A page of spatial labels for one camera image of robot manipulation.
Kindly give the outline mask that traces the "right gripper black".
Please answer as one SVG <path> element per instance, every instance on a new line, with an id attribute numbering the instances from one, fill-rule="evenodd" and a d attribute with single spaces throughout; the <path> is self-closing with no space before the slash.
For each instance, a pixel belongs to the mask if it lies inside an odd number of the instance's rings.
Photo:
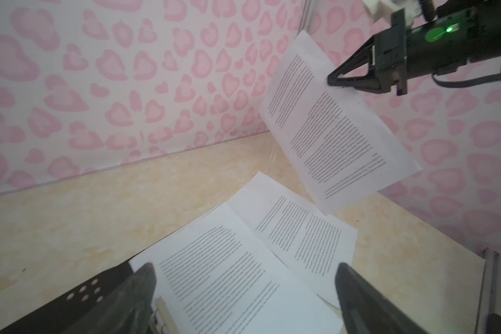
<path id="1" fill-rule="evenodd" d="M 366 93 L 408 92 L 409 79 L 446 75 L 469 63 L 501 57 L 501 1 L 420 1 L 426 24 L 409 28 L 406 11 L 374 34 L 327 76 L 329 86 Z"/>

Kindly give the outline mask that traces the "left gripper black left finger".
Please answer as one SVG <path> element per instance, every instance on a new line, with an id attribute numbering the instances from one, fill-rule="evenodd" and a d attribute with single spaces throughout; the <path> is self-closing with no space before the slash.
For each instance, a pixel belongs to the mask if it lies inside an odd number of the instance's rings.
<path id="1" fill-rule="evenodd" d="M 143 265 L 66 333 L 149 333 L 157 284 L 154 266 Z"/>

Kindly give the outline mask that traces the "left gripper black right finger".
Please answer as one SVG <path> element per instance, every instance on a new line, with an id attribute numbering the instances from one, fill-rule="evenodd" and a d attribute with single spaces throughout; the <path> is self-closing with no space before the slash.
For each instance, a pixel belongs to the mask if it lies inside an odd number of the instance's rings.
<path id="1" fill-rule="evenodd" d="M 426 332 L 347 263 L 338 266 L 335 289 L 348 334 Z"/>

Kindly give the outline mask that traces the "orange and black folder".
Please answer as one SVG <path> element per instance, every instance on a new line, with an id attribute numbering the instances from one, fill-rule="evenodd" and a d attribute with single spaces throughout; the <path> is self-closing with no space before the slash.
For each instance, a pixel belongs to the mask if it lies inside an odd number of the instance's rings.
<path id="1" fill-rule="evenodd" d="M 68 328 L 93 310 L 137 270 L 128 262 L 123 262 L 102 271 L 1 329 L 0 333 L 66 333 Z"/>

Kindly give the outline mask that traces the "text sheet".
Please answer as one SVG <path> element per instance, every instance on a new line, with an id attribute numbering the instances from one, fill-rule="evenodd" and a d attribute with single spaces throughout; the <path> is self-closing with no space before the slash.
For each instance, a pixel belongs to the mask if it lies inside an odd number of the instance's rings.
<path id="1" fill-rule="evenodd" d="M 228 200 L 230 208 L 314 293 L 339 308 L 335 275 L 351 264 L 358 231 L 258 172 Z"/>
<path id="2" fill-rule="evenodd" d="M 288 47 L 260 115 L 322 214 L 421 171 L 421 165 L 352 88 L 326 82 L 331 60 L 302 31 Z"/>
<path id="3" fill-rule="evenodd" d="M 222 204 L 129 261 L 172 333 L 339 333 L 342 320 Z"/>

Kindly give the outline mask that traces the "aluminium frame corner post right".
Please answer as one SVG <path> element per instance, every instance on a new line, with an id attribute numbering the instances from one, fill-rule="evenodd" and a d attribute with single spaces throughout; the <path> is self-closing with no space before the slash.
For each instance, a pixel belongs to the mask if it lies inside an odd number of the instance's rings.
<path id="1" fill-rule="evenodd" d="M 305 0 L 303 2 L 301 20 L 300 20 L 299 28 L 298 28 L 299 33 L 301 33 L 302 31 L 307 31 L 307 32 L 310 31 L 310 27 L 311 27 L 313 15 L 314 15 L 317 3 L 318 3 L 317 0 Z"/>

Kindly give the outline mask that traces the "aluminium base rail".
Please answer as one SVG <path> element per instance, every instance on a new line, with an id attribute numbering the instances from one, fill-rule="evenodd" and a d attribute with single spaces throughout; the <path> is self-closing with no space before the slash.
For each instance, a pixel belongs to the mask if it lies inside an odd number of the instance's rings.
<path id="1" fill-rule="evenodd" d="M 501 254 L 490 248 L 480 256 L 485 260 L 476 333 L 501 333 Z"/>

